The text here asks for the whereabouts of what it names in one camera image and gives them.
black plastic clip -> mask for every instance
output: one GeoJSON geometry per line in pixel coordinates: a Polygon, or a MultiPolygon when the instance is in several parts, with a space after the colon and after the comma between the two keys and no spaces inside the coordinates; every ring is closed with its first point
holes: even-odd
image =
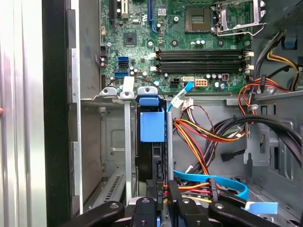
{"type": "Polygon", "coordinates": [[[264,93],[265,82],[266,82],[266,75],[262,75],[262,77],[261,77],[261,84],[260,84],[260,91],[261,91],[261,93],[264,93]]]}
{"type": "Polygon", "coordinates": [[[206,182],[210,183],[210,189],[212,191],[212,200],[218,201],[217,183],[215,178],[208,178],[206,182]]]}

black wire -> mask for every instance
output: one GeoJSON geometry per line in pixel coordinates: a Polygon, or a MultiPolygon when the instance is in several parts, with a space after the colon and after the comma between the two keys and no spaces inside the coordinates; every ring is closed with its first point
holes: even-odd
{"type": "Polygon", "coordinates": [[[276,71],[274,71],[273,73],[271,73],[269,76],[267,76],[267,78],[268,78],[268,79],[273,78],[276,74],[278,74],[278,73],[280,73],[280,72],[282,72],[282,71],[288,72],[290,68],[291,68],[290,65],[286,65],[286,66],[284,66],[284,67],[281,67],[281,68],[279,68],[278,70],[276,70],[276,71]]]}

ram slot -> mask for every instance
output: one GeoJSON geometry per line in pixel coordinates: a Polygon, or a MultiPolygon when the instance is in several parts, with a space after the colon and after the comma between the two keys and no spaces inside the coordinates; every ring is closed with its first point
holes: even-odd
{"type": "Polygon", "coordinates": [[[238,63],[195,65],[178,62],[177,64],[161,65],[159,69],[161,73],[239,73],[243,71],[238,63]]]}
{"type": "Polygon", "coordinates": [[[239,50],[184,50],[184,51],[158,51],[160,61],[234,61],[242,59],[239,50]]]}
{"type": "Polygon", "coordinates": [[[116,0],[109,0],[109,22],[112,27],[115,27],[115,20],[116,20],[116,0]]]}

metal frame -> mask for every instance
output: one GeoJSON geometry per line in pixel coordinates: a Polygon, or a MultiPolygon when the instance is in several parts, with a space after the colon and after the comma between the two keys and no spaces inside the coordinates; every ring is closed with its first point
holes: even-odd
{"type": "Polygon", "coordinates": [[[250,34],[251,36],[257,35],[259,32],[261,32],[264,28],[265,23],[260,23],[260,20],[262,17],[266,14],[266,10],[261,10],[261,7],[265,6],[265,2],[262,0],[228,0],[224,2],[217,2],[215,3],[215,7],[213,10],[218,15],[218,24],[215,25],[215,29],[213,29],[213,32],[216,32],[217,36],[230,36],[230,35],[244,35],[244,34],[250,34]],[[253,6],[253,23],[246,24],[246,25],[236,25],[234,28],[228,28],[227,26],[227,6],[231,4],[240,4],[243,2],[252,1],[253,6]],[[252,34],[251,32],[236,32],[236,33],[230,33],[226,34],[227,32],[234,31],[234,30],[240,30],[244,28],[252,28],[255,26],[262,26],[257,32],[252,34]]]}
{"type": "Polygon", "coordinates": [[[42,3],[0,0],[0,226],[46,226],[42,3]]]}
{"type": "Polygon", "coordinates": [[[125,171],[117,169],[109,178],[101,193],[90,207],[93,209],[107,201],[120,201],[125,188],[125,171]]]}

red wire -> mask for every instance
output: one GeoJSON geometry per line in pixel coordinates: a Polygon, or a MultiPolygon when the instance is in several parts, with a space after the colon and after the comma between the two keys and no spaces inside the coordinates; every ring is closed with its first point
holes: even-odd
{"type": "Polygon", "coordinates": [[[187,128],[188,130],[192,131],[194,134],[197,134],[198,136],[201,136],[207,140],[212,140],[212,141],[215,141],[215,142],[226,142],[224,140],[219,140],[219,139],[215,139],[215,138],[211,138],[211,137],[207,137],[199,132],[197,132],[196,130],[193,130],[191,127],[189,127],[187,124],[185,124],[184,122],[180,122],[180,121],[177,121],[178,124],[181,124],[182,126],[184,126],[185,128],[187,128]]]}

